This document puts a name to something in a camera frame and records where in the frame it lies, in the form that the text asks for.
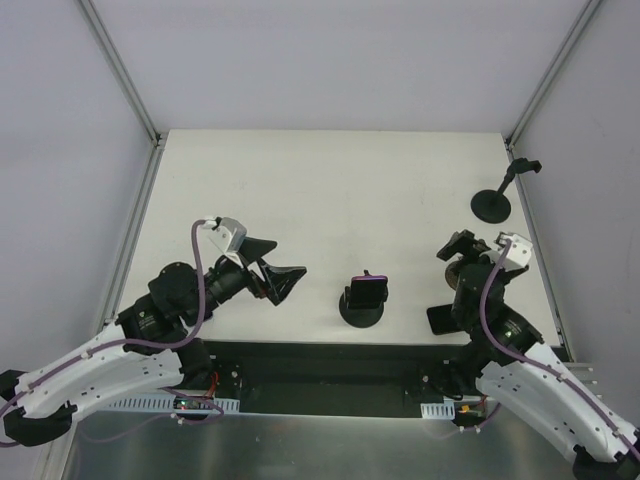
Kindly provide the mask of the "black tall phone stand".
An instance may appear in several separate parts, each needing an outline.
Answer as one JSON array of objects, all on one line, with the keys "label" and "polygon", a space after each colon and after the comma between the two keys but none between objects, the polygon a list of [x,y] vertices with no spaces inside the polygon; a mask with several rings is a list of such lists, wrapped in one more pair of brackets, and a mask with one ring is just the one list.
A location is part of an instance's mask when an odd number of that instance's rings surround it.
[{"label": "black tall phone stand", "polygon": [[505,196],[508,186],[517,176],[528,172],[539,173],[541,169],[542,164],[538,160],[529,160],[524,157],[513,160],[497,189],[481,190],[472,197],[470,202],[472,213],[485,223],[503,223],[509,218],[512,210],[511,203]]}]

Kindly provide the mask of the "black clamp phone stand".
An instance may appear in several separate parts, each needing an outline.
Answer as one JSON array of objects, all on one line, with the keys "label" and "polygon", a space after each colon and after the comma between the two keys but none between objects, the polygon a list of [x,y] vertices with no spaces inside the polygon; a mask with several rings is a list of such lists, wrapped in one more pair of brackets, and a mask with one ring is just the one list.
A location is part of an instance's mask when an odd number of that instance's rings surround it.
[{"label": "black clamp phone stand", "polygon": [[[368,270],[364,270],[363,274],[373,275]],[[384,314],[385,303],[378,309],[373,310],[352,310],[349,309],[346,303],[347,295],[349,293],[349,285],[344,288],[342,295],[339,298],[339,313],[342,319],[352,327],[355,328],[369,328],[380,321]]]}]

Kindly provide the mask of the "purple phone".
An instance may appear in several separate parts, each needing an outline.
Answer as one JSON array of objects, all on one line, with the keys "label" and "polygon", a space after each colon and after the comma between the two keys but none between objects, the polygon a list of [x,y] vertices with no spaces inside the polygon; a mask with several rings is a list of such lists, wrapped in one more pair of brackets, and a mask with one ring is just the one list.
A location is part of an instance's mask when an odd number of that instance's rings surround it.
[{"label": "purple phone", "polygon": [[373,310],[381,307],[387,297],[387,276],[363,274],[351,279],[346,303],[352,310]]}]

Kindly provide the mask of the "brown base phone stand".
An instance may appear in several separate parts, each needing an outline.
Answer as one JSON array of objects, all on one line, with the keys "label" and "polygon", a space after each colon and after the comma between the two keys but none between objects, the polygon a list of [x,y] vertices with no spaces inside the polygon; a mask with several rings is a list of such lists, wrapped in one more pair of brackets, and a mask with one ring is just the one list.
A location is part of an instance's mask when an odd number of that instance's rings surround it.
[{"label": "brown base phone stand", "polygon": [[461,268],[462,264],[460,260],[452,261],[445,268],[445,281],[453,290],[457,289]]}]

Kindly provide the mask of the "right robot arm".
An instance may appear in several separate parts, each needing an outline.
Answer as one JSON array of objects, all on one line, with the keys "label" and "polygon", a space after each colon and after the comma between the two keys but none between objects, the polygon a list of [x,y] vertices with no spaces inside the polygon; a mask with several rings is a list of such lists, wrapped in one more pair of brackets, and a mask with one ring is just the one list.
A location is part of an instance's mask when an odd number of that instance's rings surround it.
[{"label": "right robot arm", "polygon": [[452,399],[474,392],[494,399],[560,452],[577,479],[636,479],[638,427],[607,407],[505,301],[532,253],[518,234],[502,232],[490,247],[468,230],[438,251],[455,295],[428,308],[427,319],[434,334],[464,332],[469,341],[429,373],[429,383]]}]

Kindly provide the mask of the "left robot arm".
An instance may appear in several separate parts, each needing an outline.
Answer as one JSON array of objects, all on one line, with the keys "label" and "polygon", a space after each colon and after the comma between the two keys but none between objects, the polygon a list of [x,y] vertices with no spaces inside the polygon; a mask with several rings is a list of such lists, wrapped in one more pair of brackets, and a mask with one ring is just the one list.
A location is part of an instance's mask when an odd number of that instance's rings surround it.
[{"label": "left robot arm", "polygon": [[2,447],[49,443],[133,393],[204,387],[214,366],[198,333],[214,310],[242,291],[279,305],[306,274],[303,266],[268,264],[263,257],[276,246],[247,238],[238,263],[226,257],[209,269],[171,263],[147,294],[80,347],[31,372],[3,372]]}]

